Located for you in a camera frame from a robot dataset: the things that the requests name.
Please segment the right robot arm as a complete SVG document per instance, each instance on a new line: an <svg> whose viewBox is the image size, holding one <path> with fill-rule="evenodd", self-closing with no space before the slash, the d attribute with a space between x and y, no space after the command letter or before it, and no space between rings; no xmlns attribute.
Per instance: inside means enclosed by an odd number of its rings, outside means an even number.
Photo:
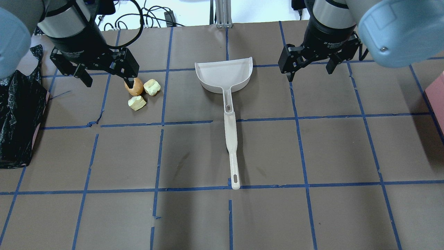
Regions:
<svg viewBox="0 0 444 250"><path fill-rule="evenodd" d="M343 61L370 54L383 67L400 68L443 51L442 0L306 0L310 19L300 46L285 44L279 69L292 82L311 63L328 60L332 74Z"/></svg>

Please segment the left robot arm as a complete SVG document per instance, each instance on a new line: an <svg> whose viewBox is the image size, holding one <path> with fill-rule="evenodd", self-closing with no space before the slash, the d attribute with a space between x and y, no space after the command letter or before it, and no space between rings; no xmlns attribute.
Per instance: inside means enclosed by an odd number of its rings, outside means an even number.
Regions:
<svg viewBox="0 0 444 250"><path fill-rule="evenodd" d="M11 75L25 56L36 28L54 44L50 59L64 76L81 79L92 85L90 70L101 70L122 78L131 89L139 82L139 64L128 49L143 31L142 10L133 1L140 28L129 42L109 45L95 19L114 14L112 0L2 0L1 12L1 78Z"/></svg>

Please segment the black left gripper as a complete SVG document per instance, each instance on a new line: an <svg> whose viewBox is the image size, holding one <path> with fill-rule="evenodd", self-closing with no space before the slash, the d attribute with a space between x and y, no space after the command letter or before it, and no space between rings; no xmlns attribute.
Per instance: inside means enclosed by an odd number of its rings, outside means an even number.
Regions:
<svg viewBox="0 0 444 250"><path fill-rule="evenodd" d="M106 43L101 32L80 32L63 38L50 37L54 44L50 59L62 75L74 75L92 87L87 70L103 70L122 78L129 89L135 84L139 64L130 49Z"/></svg>

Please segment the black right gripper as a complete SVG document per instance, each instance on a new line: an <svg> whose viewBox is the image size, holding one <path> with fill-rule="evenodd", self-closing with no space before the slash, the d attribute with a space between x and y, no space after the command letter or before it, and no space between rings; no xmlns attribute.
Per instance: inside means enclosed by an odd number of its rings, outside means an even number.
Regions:
<svg viewBox="0 0 444 250"><path fill-rule="evenodd" d="M346 28L333 28L319 21L309 21L300 46L286 44L278 65L282 74L292 82L295 73L308 61L328 59L326 71L331 75L342 60L351 60L361 51L361 41L355 32L356 24Z"/></svg>

